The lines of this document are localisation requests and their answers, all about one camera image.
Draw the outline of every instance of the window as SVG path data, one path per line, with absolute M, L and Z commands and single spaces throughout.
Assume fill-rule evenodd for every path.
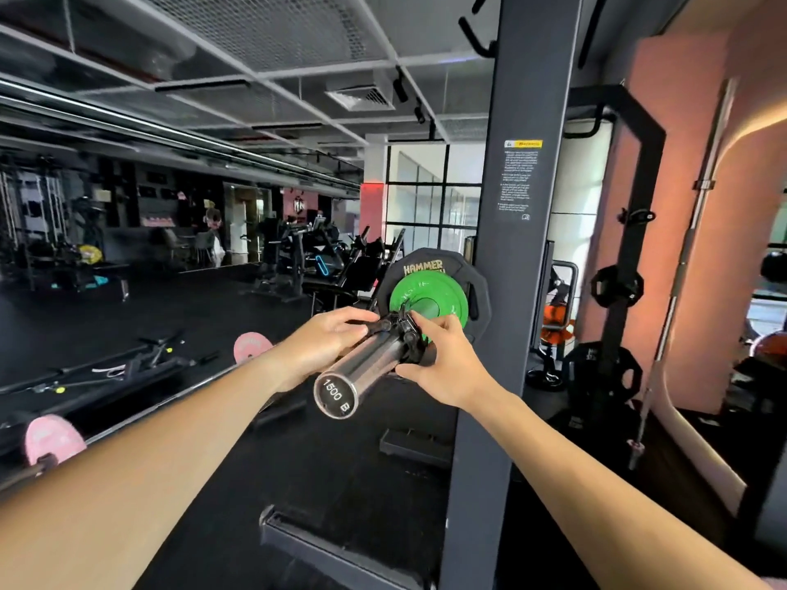
M 386 242 L 405 230 L 405 253 L 464 250 L 475 236 L 485 145 L 388 147 Z

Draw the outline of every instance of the ceiling vent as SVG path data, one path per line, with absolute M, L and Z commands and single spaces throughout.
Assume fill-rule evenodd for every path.
M 325 94 L 347 111 L 385 111 L 396 109 L 393 86 L 385 73 L 376 71 L 331 81 Z

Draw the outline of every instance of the yellow warning sticker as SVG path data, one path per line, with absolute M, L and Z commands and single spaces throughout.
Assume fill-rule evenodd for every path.
M 506 148 L 541 148 L 544 141 L 506 141 Z

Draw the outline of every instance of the pink weight plate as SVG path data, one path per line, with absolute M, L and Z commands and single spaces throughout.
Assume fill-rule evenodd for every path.
M 268 341 L 268 337 L 250 331 L 248 334 L 242 334 L 235 340 L 233 354 L 235 362 L 241 363 L 244 360 L 260 356 L 263 352 L 267 352 L 273 347 L 273 344 Z
M 87 449 L 82 435 L 65 418 L 55 415 L 35 418 L 25 432 L 25 456 L 31 466 L 51 453 L 63 463 Z

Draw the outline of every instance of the left hand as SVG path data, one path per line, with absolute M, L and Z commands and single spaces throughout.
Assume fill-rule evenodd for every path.
M 315 315 L 275 348 L 288 370 L 283 388 L 297 387 L 306 378 L 328 368 L 347 349 L 361 341 L 368 327 L 347 321 L 374 322 L 374 312 L 348 306 Z

